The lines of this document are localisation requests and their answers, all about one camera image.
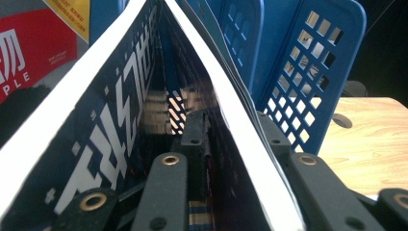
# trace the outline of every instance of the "table top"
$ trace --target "table top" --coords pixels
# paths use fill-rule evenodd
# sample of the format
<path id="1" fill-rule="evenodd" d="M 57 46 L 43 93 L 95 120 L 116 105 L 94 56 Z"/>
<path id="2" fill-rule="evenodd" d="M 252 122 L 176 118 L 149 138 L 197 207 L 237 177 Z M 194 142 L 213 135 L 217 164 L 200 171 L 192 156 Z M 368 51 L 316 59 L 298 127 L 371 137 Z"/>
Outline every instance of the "table top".
<path id="1" fill-rule="evenodd" d="M 334 118 L 343 116 L 351 127 L 332 119 L 319 157 L 358 193 L 408 190 L 408 109 L 392 98 L 341 98 Z"/>

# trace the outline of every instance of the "red poster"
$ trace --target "red poster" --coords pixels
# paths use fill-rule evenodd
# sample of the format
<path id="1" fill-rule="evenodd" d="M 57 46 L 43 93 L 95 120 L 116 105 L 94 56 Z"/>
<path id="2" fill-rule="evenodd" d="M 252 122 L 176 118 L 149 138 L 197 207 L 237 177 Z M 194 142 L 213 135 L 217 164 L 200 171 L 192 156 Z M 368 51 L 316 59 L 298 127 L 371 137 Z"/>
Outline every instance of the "red poster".
<path id="1" fill-rule="evenodd" d="M 0 103 L 75 59 L 76 34 L 51 10 L 0 18 Z"/>

